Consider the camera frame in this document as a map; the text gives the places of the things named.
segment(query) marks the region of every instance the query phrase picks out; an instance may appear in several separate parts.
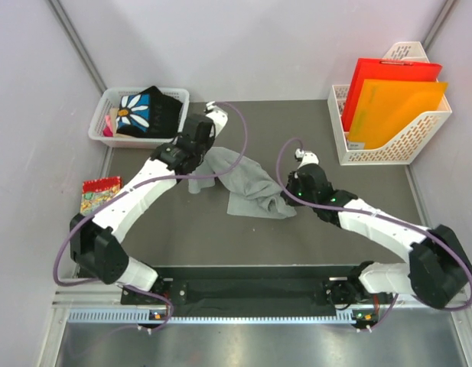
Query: storage basket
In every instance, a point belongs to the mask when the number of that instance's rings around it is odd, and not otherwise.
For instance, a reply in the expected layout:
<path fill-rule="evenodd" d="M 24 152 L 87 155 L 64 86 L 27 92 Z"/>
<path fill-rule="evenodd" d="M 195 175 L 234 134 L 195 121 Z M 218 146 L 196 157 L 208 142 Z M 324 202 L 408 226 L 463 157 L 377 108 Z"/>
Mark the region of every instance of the storage basket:
<path fill-rule="evenodd" d="M 131 96 L 138 94 L 144 88 L 125 87 L 125 88 L 108 88 L 102 95 L 98 102 L 96 111 L 91 120 L 90 129 L 88 136 L 97 141 L 105 143 L 112 148 L 156 148 L 162 143 L 167 143 L 172 139 L 150 139 L 150 138 L 116 138 L 103 136 L 103 129 L 106 127 L 105 116 L 109 113 L 109 110 L 114 107 L 120 106 L 120 99 L 123 96 Z M 171 96 L 178 101 L 183 103 L 183 107 L 180 111 L 180 119 L 178 131 L 183 130 L 184 120 L 187 117 L 188 106 L 190 104 L 190 93 L 185 89 L 180 88 L 159 88 L 159 90 L 166 96 Z"/>
<path fill-rule="evenodd" d="M 390 48 L 384 59 L 429 62 L 420 42 L 398 42 Z M 333 86 L 327 99 L 337 156 L 341 165 L 410 164 L 451 115 L 450 105 L 443 96 L 436 111 L 420 114 L 381 148 L 349 150 L 347 133 L 343 131 L 341 123 L 349 87 Z"/>

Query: folder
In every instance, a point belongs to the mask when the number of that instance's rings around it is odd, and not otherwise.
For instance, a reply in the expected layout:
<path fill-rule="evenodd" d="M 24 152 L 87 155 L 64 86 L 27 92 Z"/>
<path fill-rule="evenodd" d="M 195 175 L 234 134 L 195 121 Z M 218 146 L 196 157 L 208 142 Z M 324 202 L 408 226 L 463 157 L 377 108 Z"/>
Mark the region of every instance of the folder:
<path fill-rule="evenodd" d="M 448 83 L 365 80 L 347 136 L 349 149 L 385 145 L 418 115 L 435 111 Z"/>
<path fill-rule="evenodd" d="M 401 60 L 358 59 L 351 80 L 350 90 L 344 104 L 341 121 L 343 130 L 348 132 L 353 122 L 356 105 L 367 79 L 402 80 L 409 82 L 434 82 L 442 66 L 437 63 L 416 63 Z"/>

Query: white basket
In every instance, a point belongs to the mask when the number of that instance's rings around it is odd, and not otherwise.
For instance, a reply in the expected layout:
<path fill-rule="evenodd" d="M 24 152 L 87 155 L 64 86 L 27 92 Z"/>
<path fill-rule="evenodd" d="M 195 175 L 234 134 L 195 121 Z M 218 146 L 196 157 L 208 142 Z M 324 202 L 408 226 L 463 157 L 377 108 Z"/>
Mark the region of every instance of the white basket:
<path fill-rule="evenodd" d="M 123 96 L 131 96 L 146 90 L 144 88 L 108 88 L 102 95 L 96 107 L 95 114 L 91 119 L 88 136 L 97 141 L 101 141 L 112 148 L 156 148 L 162 143 L 168 143 L 172 139 L 148 139 L 148 138 L 110 138 L 103 136 L 103 129 L 106 127 L 105 116 L 110 109 L 120 106 L 120 99 Z M 186 89 L 180 88 L 159 88 L 166 96 L 173 97 L 183 103 L 180 111 L 178 131 L 183 130 L 184 120 L 187 118 L 188 106 L 190 104 L 190 93 Z"/>
<path fill-rule="evenodd" d="M 420 42 L 398 42 L 390 48 L 384 59 L 429 62 Z M 410 164 L 451 115 L 450 105 L 443 97 L 436 111 L 423 112 L 381 148 L 348 150 L 347 133 L 343 131 L 341 115 L 349 88 L 333 86 L 327 99 L 341 165 Z"/>

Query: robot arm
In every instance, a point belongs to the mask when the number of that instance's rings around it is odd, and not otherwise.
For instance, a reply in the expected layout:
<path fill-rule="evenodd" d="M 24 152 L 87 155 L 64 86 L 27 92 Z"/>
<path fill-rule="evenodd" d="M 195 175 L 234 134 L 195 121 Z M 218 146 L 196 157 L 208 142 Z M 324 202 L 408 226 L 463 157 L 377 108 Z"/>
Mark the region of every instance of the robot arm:
<path fill-rule="evenodd" d="M 105 284 L 131 285 L 150 291 L 158 278 L 151 267 L 129 257 L 120 245 L 135 221 L 163 193 L 176 186 L 176 175 L 187 175 L 203 161 L 203 156 L 227 123 L 227 114 L 213 102 L 205 115 L 190 115 L 175 143 L 157 147 L 144 167 L 117 196 L 125 195 L 99 211 L 71 240 L 70 256 L 82 268 Z M 167 177 L 155 182 L 143 181 Z M 81 219 L 71 221 L 73 228 Z"/>
<path fill-rule="evenodd" d="M 364 235 L 396 253 L 404 261 L 394 265 L 368 261 L 356 267 L 346 280 L 347 289 L 353 290 L 348 300 L 360 301 L 380 292 L 411 294 L 430 307 L 441 309 L 467 283 L 466 274 L 450 255 L 430 238 L 413 230 L 423 229 L 442 239 L 465 262 L 472 274 L 472 265 L 451 229 L 446 226 L 429 229 L 410 223 L 402 226 L 380 219 L 377 215 L 393 217 L 352 193 L 335 190 L 314 153 L 298 149 L 295 158 L 300 161 L 300 165 L 288 175 L 286 187 L 292 195 L 309 203 L 350 209 L 333 211 L 313 208 L 313 211 L 323 221 Z M 288 205 L 301 205 L 285 193 L 282 196 Z M 353 210 L 363 210 L 373 215 Z"/>

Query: white wall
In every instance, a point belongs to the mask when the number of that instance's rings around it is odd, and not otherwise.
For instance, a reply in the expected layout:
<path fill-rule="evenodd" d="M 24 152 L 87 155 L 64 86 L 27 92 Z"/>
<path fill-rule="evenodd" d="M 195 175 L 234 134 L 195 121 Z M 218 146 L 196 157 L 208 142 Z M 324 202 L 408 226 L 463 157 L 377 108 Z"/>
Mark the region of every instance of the white wall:
<path fill-rule="evenodd" d="M 87 138 L 98 99 L 45 1 L 0 2 L 0 367 L 37 358 L 53 260 L 103 160 Z"/>
<path fill-rule="evenodd" d="M 433 223 L 452 227 L 472 261 L 472 0 L 461 0 L 432 45 L 453 115 L 412 165 Z"/>
<path fill-rule="evenodd" d="M 192 101 L 325 99 L 358 57 L 420 41 L 438 0 L 62 0 L 107 86 Z"/>

